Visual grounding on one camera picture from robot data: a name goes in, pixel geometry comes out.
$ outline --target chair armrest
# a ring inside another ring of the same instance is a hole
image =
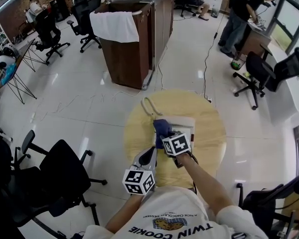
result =
[[[263,56],[263,60],[266,60],[268,57],[268,54],[273,55],[270,50],[268,49],[268,47],[264,46],[263,44],[260,44],[260,47],[262,47],[265,50],[264,56]]]
[[[262,47],[262,48],[265,50],[265,52],[268,52],[270,55],[273,55],[273,54],[270,52],[270,50],[268,49],[267,46],[264,46],[264,45],[261,43],[261,44],[260,44],[260,47]]]
[[[275,73],[273,72],[271,66],[270,66],[266,61],[263,61],[263,62],[262,62],[262,65],[263,65],[263,68],[265,69],[265,71],[268,73],[268,75],[269,75],[271,78],[276,79],[276,75],[275,75]]]

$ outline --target power cord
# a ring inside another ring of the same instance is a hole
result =
[[[185,17],[183,16],[182,19],[174,19],[173,21],[181,21],[181,20],[190,19],[190,18],[194,18],[194,17],[195,17],[195,16],[192,16],[192,17],[189,17],[189,18],[185,18]]]
[[[211,48],[214,46],[215,39],[216,39],[216,37],[218,35],[218,30],[220,28],[220,25],[221,25],[221,22],[223,21],[224,16],[225,16],[225,13],[223,13],[223,16],[221,17],[219,26],[217,28],[217,31],[216,31],[215,35],[214,35],[213,43],[212,43],[212,45],[210,46],[210,48],[209,48],[209,50],[207,52],[207,57],[205,58],[205,71],[204,71],[204,74],[203,74],[204,75],[204,92],[203,92],[203,95],[204,95],[204,99],[206,99],[206,100],[208,100],[208,98],[206,98],[206,77],[205,77],[205,74],[206,74],[206,71],[207,71],[207,59],[209,57],[209,52],[210,52]]]

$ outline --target person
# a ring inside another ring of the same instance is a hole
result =
[[[220,51],[230,58],[235,57],[234,45],[239,42],[244,34],[249,17],[251,16],[255,24],[258,19],[255,11],[264,1],[274,0],[236,0],[231,8],[228,22],[223,30],[218,43]]]
[[[38,16],[38,14],[43,11],[38,0],[30,0],[30,10],[35,16]]]
[[[209,19],[205,16],[205,13],[208,12],[210,5],[203,0],[188,0],[188,3],[191,5],[197,6],[197,13],[199,14],[199,18],[203,19],[205,21],[208,21]]]
[[[90,225],[83,239],[266,239],[252,214],[235,206],[223,186],[187,153],[177,156],[216,216],[209,220],[204,205],[191,190],[156,187],[152,195],[131,195],[105,228]]]

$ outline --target white desk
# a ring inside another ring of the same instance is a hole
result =
[[[279,47],[270,43],[266,62],[274,68],[277,62],[287,58],[287,54]],[[299,78],[293,77],[283,81],[277,92],[266,91],[266,99],[270,118],[273,124],[280,124],[291,119],[292,125],[299,125]]]

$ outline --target white t-shirt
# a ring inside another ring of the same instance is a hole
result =
[[[228,206],[210,221],[200,199],[190,190],[165,186],[142,203],[116,233],[88,226],[83,239],[267,239],[250,212]]]
[[[36,2],[32,2],[31,4],[30,4],[30,10],[37,16],[40,12],[35,12],[36,10],[38,10],[38,9],[41,9],[41,11],[42,11],[42,8],[36,3]]]

